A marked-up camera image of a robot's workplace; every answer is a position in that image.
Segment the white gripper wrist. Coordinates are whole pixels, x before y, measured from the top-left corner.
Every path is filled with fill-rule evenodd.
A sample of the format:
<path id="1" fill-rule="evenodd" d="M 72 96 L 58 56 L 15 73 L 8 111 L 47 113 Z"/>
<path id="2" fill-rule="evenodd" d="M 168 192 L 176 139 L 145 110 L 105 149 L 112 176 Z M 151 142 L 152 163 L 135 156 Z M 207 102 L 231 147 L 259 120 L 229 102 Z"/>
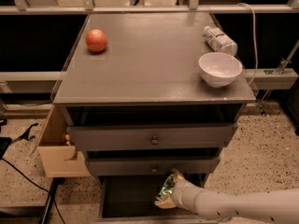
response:
<path id="1" fill-rule="evenodd" d="M 171 209 L 177 206 L 194 211 L 195 198 L 200 188 L 188 180 L 184 180 L 185 177 L 179 170 L 172 169 L 171 172 L 173 173 L 173 182 L 176 183 L 172 191 L 172 197 L 166 195 L 161 200 L 155 201 L 155 205 L 161 209 Z"/>

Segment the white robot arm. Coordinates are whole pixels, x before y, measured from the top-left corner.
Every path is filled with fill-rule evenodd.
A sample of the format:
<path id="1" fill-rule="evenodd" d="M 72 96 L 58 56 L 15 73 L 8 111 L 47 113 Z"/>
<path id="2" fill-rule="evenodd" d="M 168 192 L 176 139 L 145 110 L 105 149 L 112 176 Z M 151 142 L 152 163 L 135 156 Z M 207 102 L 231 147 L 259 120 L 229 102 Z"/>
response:
<path id="1" fill-rule="evenodd" d="M 299 224 L 299 189 L 226 194 L 195 186 L 177 169 L 164 181 L 155 205 L 185 209 L 207 220 L 242 217 L 270 224 Z"/>

